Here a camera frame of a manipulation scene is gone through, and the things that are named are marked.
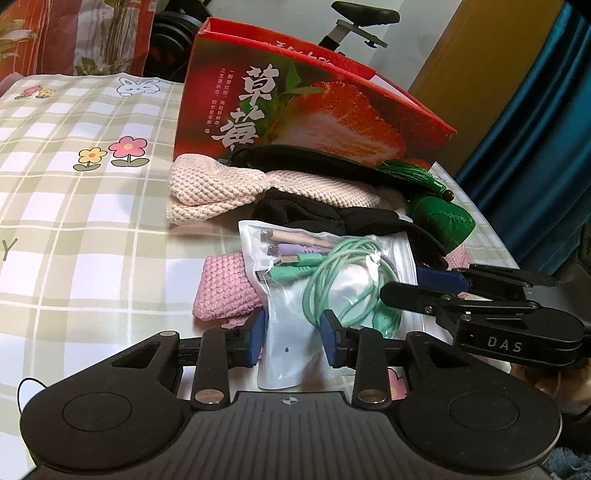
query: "green cable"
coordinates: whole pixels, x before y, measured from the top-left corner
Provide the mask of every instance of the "green cable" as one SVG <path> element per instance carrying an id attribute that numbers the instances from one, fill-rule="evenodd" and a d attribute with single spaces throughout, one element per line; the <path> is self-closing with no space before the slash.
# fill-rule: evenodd
<path id="1" fill-rule="evenodd" d="M 379 244 L 371 238 L 351 238 L 334 247 L 326 259 L 316 267 L 304 289 L 302 309 L 308 322 L 315 327 L 319 326 L 320 316 L 330 308 L 330 289 L 345 265 L 356 264 L 366 267 L 369 262 L 374 262 L 378 264 L 377 281 L 372 280 L 357 300 L 345 307 L 337 317 L 341 325 L 348 327 L 360 325 L 373 312 L 372 327 L 380 331 L 385 338 L 394 337 L 400 327 L 402 312 L 384 305 L 379 299 L 379 291 L 387 282 L 398 281 L 398 277 L 382 258 L 380 251 Z M 346 319 L 347 314 L 366 299 L 368 302 L 363 312 L 354 318 Z"/>

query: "strawberry box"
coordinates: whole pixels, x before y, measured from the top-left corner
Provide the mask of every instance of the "strawberry box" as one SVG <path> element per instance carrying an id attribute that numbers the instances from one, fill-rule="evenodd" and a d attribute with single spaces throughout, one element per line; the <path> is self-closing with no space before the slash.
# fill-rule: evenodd
<path id="1" fill-rule="evenodd" d="M 174 158 L 239 145 L 314 148 L 367 166 L 432 164 L 455 130 L 373 69 L 264 28 L 209 18 L 191 52 Z"/>

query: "green connector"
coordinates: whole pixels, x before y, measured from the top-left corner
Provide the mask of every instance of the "green connector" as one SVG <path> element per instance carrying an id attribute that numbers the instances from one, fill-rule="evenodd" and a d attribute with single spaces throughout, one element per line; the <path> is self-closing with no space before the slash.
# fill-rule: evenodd
<path id="1" fill-rule="evenodd" d="M 292 267 L 291 265 L 278 265 L 269 271 L 258 271 L 256 276 L 259 281 L 275 281 L 286 283 L 298 278 L 308 277 L 314 273 L 315 267 Z"/>
<path id="2" fill-rule="evenodd" d="M 296 254 L 283 255 L 279 257 L 282 265 L 291 265 L 292 267 L 318 267 L 324 260 L 326 255 L 322 254 Z"/>

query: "plaid bedsheet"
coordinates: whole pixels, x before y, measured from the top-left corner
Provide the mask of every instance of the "plaid bedsheet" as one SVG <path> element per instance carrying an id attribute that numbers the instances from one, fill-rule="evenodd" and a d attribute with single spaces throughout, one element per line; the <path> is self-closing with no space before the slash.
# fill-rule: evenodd
<path id="1" fill-rule="evenodd" d="M 33 467 L 19 434 L 22 378 L 55 383 L 162 330 L 200 335 L 191 307 L 203 260 L 236 252 L 239 210 L 168 230 L 168 169 L 182 85 L 122 76 L 33 76 L 0 99 L 0 480 Z M 473 261 L 516 266 L 478 226 Z M 233 369 L 233 390 L 256 372 Z M 349 390 L 351 377 L 301 390 Z M 190 381 L 181 389 L 190 388 Z"/>

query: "bike seat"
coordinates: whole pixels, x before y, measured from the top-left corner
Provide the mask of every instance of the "bike seat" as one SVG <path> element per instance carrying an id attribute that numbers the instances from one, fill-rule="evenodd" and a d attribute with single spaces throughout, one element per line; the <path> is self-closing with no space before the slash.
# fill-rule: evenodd
<path id="1" fill-rule="evenodd" d="M 388 8 L 370 7 L 369 5 L 350 2 L 333 2 L 332 8 L 358 27 L 389 25 L 400 22 L 400 14 Z"/>

